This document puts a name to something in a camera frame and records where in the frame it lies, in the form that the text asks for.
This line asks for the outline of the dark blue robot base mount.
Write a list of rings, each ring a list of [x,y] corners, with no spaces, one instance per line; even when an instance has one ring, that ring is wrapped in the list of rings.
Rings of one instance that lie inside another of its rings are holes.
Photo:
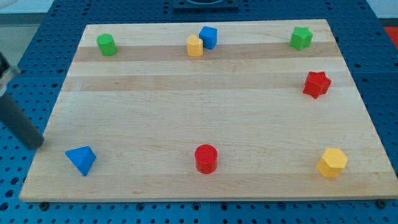
[[[239,0],[172,0],[174,11],[183,9],[238,9]]]

